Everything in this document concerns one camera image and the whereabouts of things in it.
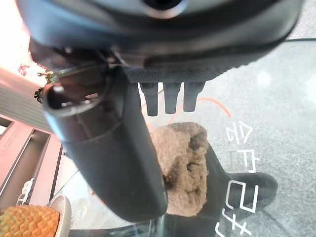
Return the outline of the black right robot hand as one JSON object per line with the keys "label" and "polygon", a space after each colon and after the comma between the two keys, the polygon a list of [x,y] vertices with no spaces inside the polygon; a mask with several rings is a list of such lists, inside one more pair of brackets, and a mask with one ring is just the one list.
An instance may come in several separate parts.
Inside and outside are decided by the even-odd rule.
{"label": "black right robot hand", "polygon": [[141,112],[195,110],[205,82],[247,65],[294,29],[301,0],[19,0],[32,59],[53,71],[42,104],[55,135],[111,211],[129,222],[166,212]]}

